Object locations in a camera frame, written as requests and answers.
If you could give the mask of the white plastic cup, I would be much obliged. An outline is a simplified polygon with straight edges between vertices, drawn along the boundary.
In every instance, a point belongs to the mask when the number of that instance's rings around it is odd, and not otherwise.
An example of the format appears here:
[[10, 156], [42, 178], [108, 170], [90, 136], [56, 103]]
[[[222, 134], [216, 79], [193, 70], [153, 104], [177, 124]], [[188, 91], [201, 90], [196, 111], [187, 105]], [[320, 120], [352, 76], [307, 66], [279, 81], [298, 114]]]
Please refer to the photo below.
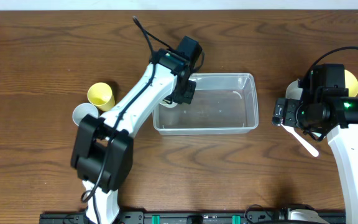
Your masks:
[[165, 101], [165, 100], [162, 100], [160, 102], [160, 104], [166, 108], [174, 108], [176, 107], [177, 103], [175, 102], [171, 102], [171, 101]]

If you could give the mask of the grey plastic bowl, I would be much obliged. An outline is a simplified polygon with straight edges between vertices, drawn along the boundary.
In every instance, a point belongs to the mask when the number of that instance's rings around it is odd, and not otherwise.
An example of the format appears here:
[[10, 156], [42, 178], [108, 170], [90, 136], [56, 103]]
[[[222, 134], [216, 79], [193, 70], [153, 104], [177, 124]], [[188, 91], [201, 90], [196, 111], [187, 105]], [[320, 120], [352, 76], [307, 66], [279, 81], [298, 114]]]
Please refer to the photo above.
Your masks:
[[291, 82], [285, 92], [285, 98], [300, 100], [303, 89], [298, 86], [298, 80]]

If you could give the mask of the clear plastic storage box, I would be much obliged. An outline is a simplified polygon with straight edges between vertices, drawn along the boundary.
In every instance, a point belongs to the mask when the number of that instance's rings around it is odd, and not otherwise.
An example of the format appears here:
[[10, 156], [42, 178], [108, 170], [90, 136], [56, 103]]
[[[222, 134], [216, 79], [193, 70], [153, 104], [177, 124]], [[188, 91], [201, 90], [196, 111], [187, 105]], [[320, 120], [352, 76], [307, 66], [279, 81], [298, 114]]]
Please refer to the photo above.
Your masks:
[[245, 134], [259, 125], [254, 77], [250, 73], [196, 73], [192, 102], [152, 113], [161, 135]]

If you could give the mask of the yellow plastic bowl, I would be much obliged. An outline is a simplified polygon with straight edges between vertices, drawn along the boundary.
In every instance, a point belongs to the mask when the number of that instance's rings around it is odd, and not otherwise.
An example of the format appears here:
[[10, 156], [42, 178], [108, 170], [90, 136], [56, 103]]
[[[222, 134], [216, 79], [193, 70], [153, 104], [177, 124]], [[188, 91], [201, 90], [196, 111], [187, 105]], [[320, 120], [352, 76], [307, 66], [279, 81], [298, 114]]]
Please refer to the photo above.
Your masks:
[[348, 70], [344, 71], [346, 88], [349, 90], [349, 97], [356, 97], [358, 95], [358, 80]]

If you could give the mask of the yellow plastic cup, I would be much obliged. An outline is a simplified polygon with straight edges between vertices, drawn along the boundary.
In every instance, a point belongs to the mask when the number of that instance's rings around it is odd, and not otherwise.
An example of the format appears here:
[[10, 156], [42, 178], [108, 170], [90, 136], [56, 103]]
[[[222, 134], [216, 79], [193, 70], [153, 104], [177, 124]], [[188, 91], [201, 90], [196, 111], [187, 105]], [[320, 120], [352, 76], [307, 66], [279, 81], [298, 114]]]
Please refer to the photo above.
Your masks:
[[101, 111], [109, 111], [115, 106], [112, 88], [103, 82], [95, 83], [87, 92], [88, 101]]

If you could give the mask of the grey plastic cup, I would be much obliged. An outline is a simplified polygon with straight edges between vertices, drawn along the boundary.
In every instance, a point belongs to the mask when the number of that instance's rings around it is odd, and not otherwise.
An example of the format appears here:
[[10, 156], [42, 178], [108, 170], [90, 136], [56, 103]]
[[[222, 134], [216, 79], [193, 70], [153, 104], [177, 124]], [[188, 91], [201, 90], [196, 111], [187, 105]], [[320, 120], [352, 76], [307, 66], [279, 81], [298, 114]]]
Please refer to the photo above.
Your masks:
[[81, 120], [86, 115], [91, 115], [94, 118], [98, 118], [99, 111], [97, 107], [95, 107], [95, 105], [92, 105], [91, 103], [82, 103], [73, 110], [73, 114], [72, 114], [73, 122], [78, 126]]

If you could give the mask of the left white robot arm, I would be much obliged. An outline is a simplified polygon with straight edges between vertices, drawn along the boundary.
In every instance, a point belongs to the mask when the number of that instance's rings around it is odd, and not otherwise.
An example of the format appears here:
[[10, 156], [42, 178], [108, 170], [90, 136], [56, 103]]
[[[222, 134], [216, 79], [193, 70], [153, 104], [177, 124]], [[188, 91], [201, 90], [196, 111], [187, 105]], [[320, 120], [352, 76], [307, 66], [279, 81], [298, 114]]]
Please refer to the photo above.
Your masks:
[[134, 138], [152, 111], [163, 101], [190, 104], [204, 53], [199, 42], [185, 36], [175, 49], [152, 53], [139, 82], [112, 109], [95, 118], [81, 119], [70, 165], [83, 181], [81, 196], [92, 223], [113, 223], [119, 214], [117, 193], [133, 164]]

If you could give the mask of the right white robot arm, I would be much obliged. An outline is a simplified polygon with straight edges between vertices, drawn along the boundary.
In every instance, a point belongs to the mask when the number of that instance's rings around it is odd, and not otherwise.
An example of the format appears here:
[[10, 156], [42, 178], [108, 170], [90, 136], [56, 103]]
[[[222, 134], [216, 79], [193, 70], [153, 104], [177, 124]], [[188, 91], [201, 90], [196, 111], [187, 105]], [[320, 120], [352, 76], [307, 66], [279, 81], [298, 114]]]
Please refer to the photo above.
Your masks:
[[342, 64], [313, 65], [276, 101], [272, 123], [284, 127], [313, 155], [318, 151], [299, 134], [327, 140], [337, 164], [346, 222], [358, 223], [358, 82]]

